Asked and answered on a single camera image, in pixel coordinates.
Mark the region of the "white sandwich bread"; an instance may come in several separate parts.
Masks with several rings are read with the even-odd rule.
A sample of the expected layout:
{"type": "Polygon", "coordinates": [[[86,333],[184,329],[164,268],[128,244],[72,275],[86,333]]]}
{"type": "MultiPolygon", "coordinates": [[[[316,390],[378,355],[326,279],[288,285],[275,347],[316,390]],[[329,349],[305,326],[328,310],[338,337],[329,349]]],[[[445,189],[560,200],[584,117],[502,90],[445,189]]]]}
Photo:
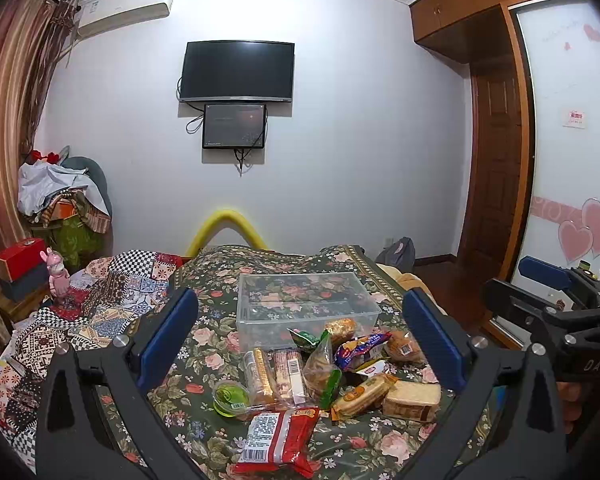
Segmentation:
{"type": "Polygon", "coordinates": [[[382,401],[382,412],[389,417],[432,422],[437,417],[442,398],[438,384],[399,380],[382,401]]]}

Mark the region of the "clear plastic storage box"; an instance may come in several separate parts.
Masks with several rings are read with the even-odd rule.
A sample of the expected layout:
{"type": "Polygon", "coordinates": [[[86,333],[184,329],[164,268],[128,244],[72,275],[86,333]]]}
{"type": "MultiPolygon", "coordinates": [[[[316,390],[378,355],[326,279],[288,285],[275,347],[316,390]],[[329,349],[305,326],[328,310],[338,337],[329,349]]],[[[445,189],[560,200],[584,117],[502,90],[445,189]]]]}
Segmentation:
{"type": "Polygon", "coordinates": [[[291,348],[294,328],[321,336],[332,321],[348,318],[355,333],[376,325],[380,307],[352,272],[242,274],[238,280],[236,327],[240,350],[291,348]]]}

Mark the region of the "golden biscuit roll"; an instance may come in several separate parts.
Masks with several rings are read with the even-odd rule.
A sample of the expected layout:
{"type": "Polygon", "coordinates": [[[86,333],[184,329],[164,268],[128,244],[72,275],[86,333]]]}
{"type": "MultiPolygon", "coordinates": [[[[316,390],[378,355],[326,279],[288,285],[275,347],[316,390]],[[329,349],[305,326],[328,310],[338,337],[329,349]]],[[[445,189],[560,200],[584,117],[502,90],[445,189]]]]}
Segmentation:
{"type": "Polygon", "coordinates": [[[275,404],[276,385],[266,353],[261,348],[247,351],[244,367],[251,402],[262,406],[275,404]]]}

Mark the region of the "orange label cake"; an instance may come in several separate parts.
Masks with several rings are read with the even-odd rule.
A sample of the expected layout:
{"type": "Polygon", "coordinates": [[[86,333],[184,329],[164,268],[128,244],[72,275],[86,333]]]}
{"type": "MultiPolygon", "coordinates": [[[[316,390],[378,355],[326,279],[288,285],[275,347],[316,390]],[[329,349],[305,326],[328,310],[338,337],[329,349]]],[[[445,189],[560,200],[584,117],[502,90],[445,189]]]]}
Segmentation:
{"type": "Polygon", "coordinates": [[[330,416],[335,422],[352,418],[363,413],[370,406],[383,399],[398,382],[391,374],[380,373],[369,377],[365,382],[343,393],[330,408],[330,416]]]}

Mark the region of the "green snack packet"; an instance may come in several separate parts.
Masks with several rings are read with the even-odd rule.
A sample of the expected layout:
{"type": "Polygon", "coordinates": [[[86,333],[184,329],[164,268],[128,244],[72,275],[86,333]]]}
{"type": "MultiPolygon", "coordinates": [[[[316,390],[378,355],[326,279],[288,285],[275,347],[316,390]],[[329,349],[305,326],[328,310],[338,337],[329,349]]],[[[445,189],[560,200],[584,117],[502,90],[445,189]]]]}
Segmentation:
{"type": "Polygon", "coordinates": [[[290,328],[288,333],[298,350],[304,353],[313,352],[321,340],[320,337],[314,336],[304,330],[298,330],[298,328],[290,328]]]}

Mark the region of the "red snack packet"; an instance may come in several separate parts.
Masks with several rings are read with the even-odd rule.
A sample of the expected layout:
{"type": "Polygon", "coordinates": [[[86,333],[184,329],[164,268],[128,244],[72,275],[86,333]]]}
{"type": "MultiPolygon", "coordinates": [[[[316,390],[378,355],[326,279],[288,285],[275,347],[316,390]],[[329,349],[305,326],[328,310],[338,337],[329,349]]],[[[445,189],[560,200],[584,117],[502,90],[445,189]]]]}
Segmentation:
{"type": "Polygon", "coordinates": [[[260,474],[290,468],[311,479],[313,469],[306,447],[320,418],[315,406],[262,412],[253,417],[235,465],[236,474],[260,474]]]}

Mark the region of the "clear bag of cookies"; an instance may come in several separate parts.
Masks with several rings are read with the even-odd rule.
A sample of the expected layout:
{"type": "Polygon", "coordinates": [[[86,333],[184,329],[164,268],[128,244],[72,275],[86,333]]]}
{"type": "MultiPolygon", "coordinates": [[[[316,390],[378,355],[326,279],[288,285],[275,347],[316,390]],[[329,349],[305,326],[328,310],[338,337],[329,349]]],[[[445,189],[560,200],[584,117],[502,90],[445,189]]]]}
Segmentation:
{"type": "Polygon", "coordinates": [[[316,348],[306,360],[303,377],[311,398],[321,410],[329,411],[342,381],[342,370],[335,364],[332,335],[324,330],[316,348]]]}

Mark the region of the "blue snack bag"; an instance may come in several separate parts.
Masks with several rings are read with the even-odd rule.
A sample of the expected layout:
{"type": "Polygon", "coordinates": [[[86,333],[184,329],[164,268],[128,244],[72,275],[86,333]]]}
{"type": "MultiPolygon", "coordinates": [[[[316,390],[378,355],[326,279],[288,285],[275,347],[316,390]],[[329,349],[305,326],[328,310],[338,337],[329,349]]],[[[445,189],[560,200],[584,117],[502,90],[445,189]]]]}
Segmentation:
{"type": "Polygon", "coordinates": [[[364,363],[377,359],[390,337],[389,332],[381,332],[346,341],[335,352],[335,364],[342,370],[355,370],[364,363]]]}

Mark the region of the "green floral bedspread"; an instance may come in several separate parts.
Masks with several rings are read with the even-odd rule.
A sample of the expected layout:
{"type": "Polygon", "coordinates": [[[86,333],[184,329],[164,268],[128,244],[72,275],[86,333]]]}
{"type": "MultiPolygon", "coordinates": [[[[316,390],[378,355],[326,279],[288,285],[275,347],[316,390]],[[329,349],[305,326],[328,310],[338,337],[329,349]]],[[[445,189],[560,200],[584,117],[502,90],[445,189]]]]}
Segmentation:
{"type": "Polygon", "coordinates": [[[87,272],[99,344],[196,295],[148,402],[210,479],[393,479],[452,402],[404,322],[405,287],[355,246],[130,250],[87,272]]]}

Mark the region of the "beige blanket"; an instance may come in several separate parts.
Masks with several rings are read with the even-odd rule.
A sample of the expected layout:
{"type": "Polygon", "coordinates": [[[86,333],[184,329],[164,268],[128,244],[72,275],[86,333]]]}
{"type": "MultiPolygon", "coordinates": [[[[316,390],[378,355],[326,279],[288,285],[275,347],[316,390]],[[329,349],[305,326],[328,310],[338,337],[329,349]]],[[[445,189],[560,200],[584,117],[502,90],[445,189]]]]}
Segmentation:
{"type": "Polygon", "coordinates": [[[413,273],[402,273],[394,266],[386,266],[385,264],[380,264],[378,268],[390,276],[390,278],[392,278],[393,281],[400,285],[406,292],[413,288],[420,288],[426,292],[430,298],[434,298],[427,285],[417,275],[413,273]]]}

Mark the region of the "red box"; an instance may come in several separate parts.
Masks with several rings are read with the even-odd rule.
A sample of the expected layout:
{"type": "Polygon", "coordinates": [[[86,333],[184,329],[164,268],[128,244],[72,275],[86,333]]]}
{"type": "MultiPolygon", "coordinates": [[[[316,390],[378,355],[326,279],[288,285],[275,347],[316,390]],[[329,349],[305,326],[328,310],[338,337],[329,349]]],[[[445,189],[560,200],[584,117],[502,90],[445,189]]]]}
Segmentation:
{"type": "Polygon", "coordinates": [[[42,238],[29,237],[0,252],[0,279],[12,283],[31,271],[43,260],[40,252],[46,251],[42,238]]]}

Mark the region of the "grey chair back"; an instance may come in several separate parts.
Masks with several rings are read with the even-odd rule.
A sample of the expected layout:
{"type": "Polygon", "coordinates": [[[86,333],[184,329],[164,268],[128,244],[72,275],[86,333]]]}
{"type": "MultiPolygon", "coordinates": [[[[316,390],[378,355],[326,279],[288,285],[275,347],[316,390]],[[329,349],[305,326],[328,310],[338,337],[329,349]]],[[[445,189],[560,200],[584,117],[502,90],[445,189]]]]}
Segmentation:
{"type": "Polygon", "coordinates": [[[102,196],[102,200],[107,208],[107,214],[111,217],[112,205],[108,194],[107,179],[99,164],[88,157],[70,156],[61,163],[61,166],[85,171],[87,177],[89,177],[94,182],[94,185],[97,186],[98,192],[100,196],[102,196]]]}

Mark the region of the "frosted sliding door with hearts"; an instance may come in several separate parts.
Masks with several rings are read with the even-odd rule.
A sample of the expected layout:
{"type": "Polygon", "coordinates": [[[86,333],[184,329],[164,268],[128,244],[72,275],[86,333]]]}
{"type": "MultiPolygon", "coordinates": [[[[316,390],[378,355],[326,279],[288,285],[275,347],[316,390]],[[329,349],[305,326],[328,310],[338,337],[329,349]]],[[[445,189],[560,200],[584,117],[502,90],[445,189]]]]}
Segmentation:
{"type": "Polygon", "coordinates": [[[533,176],[520,248],[600,270],[600,16],[586,0],[514,10],[531,80],[533,176]]]}

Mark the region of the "wrapped round bun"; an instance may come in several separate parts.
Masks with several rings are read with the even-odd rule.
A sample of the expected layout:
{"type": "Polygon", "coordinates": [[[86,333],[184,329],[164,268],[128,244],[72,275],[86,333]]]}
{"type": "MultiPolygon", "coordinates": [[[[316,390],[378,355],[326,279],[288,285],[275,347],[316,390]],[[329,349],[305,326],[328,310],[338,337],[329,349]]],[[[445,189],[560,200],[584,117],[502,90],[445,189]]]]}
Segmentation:
{"type": "Polygon", "coordinates": [[[357,328],[358,324],[352,318],[340,318],[325,324],[325,330],[329,332],[330,342],[334,349],[353,339],[357,328]]]}

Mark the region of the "black wall television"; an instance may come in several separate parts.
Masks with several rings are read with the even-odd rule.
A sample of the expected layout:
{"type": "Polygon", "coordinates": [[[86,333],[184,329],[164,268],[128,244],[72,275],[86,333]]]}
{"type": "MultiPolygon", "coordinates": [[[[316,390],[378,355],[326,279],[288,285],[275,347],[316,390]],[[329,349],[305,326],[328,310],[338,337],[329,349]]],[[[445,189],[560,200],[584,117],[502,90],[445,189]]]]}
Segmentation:
{"type": "Polygon", "coordinates": [[[294,45],[277,41],[191,41],[180,81],[183,102],[290,102],[294,45]]]}

